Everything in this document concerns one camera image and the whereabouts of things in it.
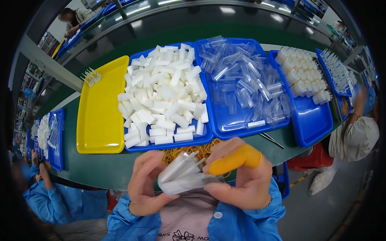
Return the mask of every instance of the white button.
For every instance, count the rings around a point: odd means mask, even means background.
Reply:
[[[213,214],[213,217],[221,218],[222,217],[222,213],[221,212],[215,212],[215,214]]]

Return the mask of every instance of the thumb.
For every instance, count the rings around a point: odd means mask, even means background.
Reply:
[[[149,199],[148,207],[154,210],[154,212],[159,211],[163,206],[169,202],[179,198],[179,194],[168,196],[166,193],[161,193],[158,196],[152,197]]]
[[[245,199],[244,188],[241,187],[232,187],[227,183],[212,182],[208,183],[204,189],[209,192],[209,194],[215,199],[232,204],[234,206],[239,206],[240,203]]]

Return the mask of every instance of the green workbench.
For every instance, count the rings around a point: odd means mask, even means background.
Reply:
[[[93,60],[88,66],[96,69],[122,55],[131,56],[134,53],[153,48],[157,44],[167,45],[170,43],[195,41],[200,38],[208,38],[222,34],[226,37],[244,37],[256,39],[260,43],[271,43],[287,45],[315,51],[315,48],[324,49],[325,46],[305,36],[286,32],[284,30],[255,26],[248,24],[224,22],[222,24],[189,25],[160,32],[152,33],[146,37],[131,40],[120,45],[105,54],[103,57]],[[50,97],[36,118],[44,115],[58,103],[73,93],[73,90],[63,85]],[[78,116],[79,97],[63,107],[64,109],[64,132],[63,132],[63,170],[58,172],[52,170],[54,175],[71,180],[73,182],[115,190],[126,190],[132,175],[132,166],[138,153],[123,151],[119,154],[79,154],[76,150],[76,122]],[[333,130],[340,123],[334,122]],[[296,145],[295,136],[290,123],[288,126],[270,131],[268,134],[285,147],[280,147],[263,138],[254,135],[243,138],[244,141],[260,150],[273,165],[280,164],[300,153],[307,148]],[[232,172],[227,180],[235,179],[236,172]]]
[[[119,154],[79,154],[76,150],[76,121],[80,97],[74,99],[64,110],[63,131],[63,170],[52,173],[73,182],[115,190],[127,190],[127,185],[132,175],[132,168],[138,153],[123,150]],[[335,121],[335,130],[340,122]],[[281,149],[276,144],[260,135],[245,137],[243,140],[260,150],[275,166],[300,153],[307,148],[296,145],[292,124],[268,134],[285,147]],[[227,180],[234,180],[236,172],[233,171]]]

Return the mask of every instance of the tweezers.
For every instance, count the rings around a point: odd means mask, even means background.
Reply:
[[[285,149],[284,146],[282,146],[279,142],[275,141],[275,139],[270,137],[267,133],[262,132],[262,133],[259,133],[259,135],[261,135],[262,137],[264,137],[264,138],[270,140],[271,142],[275,143],[276,145],[278,145],[282,149]]]

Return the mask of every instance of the red stool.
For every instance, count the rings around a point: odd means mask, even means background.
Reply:
[[[323,149],[320,142],[313,146],[308,157],[293,157],[287,161],[288,169],[307,171],[307,169],[329,167],[334,161],[333,157]]]
[[[115,205],[118,202],[115,200],[115,198],[110,194],[110,190],[107,191],[107,210],[113,210]]]

